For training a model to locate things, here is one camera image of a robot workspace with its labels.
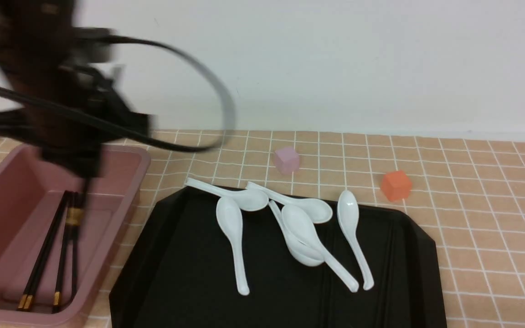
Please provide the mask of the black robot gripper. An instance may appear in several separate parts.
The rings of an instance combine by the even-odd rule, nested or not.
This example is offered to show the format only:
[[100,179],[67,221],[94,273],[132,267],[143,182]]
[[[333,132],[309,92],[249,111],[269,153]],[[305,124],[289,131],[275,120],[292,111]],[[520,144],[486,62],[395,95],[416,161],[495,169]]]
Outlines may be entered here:
[[149,116],[129,109],[93,69],[74,71],[108,60],[108,46],[96,37],[109,29],[74,25],[75,0],[0,0],[0,70],[11,89],[33,102],[0,112],[0,137],[38,147],[42,160],[82,177],[97,177],[102,145],[119,139],[97,127],[64,118],[44,108],[54,102],[145,137]]

